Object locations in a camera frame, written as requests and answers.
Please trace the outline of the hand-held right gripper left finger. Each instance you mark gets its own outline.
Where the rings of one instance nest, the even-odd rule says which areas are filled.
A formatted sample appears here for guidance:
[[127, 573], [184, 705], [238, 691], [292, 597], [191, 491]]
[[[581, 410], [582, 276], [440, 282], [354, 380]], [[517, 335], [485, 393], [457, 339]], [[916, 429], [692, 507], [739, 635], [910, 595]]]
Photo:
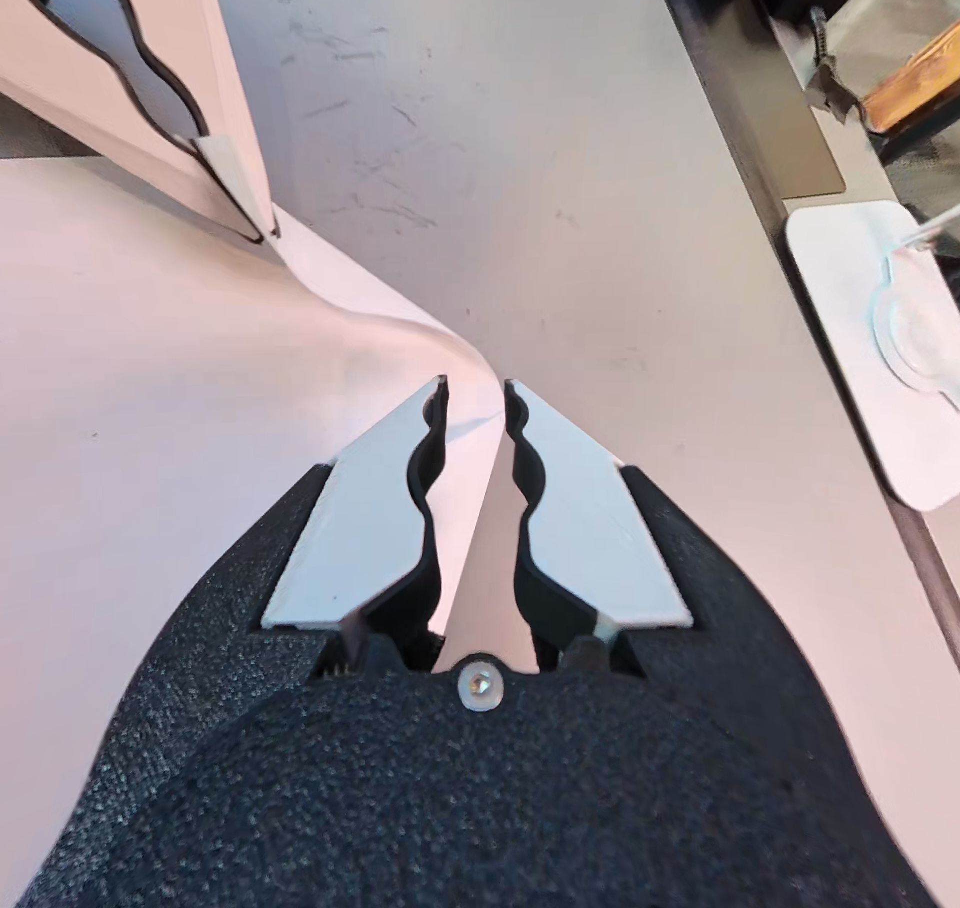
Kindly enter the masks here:
[[426, 637], [442, 587], [426, 496], [446, 465], [449, 400], [439, 375], [326, 466], [261, 628], [332, 632], [350, 661], [369, 635], [399, 651]]

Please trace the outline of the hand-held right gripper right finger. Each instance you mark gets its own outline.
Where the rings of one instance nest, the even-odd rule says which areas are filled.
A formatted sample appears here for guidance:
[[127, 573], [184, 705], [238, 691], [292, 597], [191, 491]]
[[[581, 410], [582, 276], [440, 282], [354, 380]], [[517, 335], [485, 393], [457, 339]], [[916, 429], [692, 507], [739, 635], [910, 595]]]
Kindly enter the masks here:
[[627, 465], [516, 379], [504, 386], [511, 478], [525, 507], [513, 594], [540, 669], [577, 638], [690, 629], [694, 615], [628, 485]]

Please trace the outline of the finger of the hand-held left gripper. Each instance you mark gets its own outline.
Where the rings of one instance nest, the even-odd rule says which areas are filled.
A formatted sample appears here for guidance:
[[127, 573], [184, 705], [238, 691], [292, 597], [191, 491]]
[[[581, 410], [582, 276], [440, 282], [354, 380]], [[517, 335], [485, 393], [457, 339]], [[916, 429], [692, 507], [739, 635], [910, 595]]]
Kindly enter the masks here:
[[180, 99], [197, 129], [187, 139], [153, 120], [126, 74], [42, 0], [1, 0], [2, 94], [191, 211], [253, 243], [265, 241], [229, 138], [206, 136], [184, 86], [136, 39], [130, 3], [117, 0], [134, 47]]
[[218, 0], [126, 0], [135, 38], [185, 88], [198, 131], [229, 138], [260, 224], [278, 237], [267, 171]]

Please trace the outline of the white paper sheet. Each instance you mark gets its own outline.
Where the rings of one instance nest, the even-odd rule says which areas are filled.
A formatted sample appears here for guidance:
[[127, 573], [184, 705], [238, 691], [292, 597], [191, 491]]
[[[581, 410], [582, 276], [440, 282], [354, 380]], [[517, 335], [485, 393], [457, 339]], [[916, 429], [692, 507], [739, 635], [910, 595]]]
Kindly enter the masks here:
[[2, 906], [189, 590], [438, 375], [446, 625], [503, 413], [477, 349], [281, 205], [281, 261], [100, 158], [2, 160]]

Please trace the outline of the grey desk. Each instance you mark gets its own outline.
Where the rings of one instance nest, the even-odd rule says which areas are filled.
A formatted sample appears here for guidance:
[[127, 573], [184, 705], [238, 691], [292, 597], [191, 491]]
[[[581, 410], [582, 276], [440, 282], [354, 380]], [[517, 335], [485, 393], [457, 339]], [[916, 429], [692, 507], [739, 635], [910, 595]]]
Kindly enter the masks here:
[[[956, 646], [665, 2], [226, 1], [279, 235], [163, 195], [278, 261], [275, 205], [312, 224], [478, 350], [502, 430], [431, 627], [447, 409], [404, 651], [261, 628], [336, 456], [231, 544], [23, 904], [958, 906]], [[538, 667], [509, 379], [627, 465], [692, 628]]]

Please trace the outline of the wooden post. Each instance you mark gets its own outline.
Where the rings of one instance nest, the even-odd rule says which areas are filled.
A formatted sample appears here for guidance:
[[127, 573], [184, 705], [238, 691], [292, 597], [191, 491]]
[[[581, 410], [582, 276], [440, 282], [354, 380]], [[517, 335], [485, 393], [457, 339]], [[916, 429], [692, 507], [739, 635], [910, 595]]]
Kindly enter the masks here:
[[890, 134], [958, 94], [959, 35], [945, 32], [892, 74], [875, 85], [863, 99], [870, 128]]

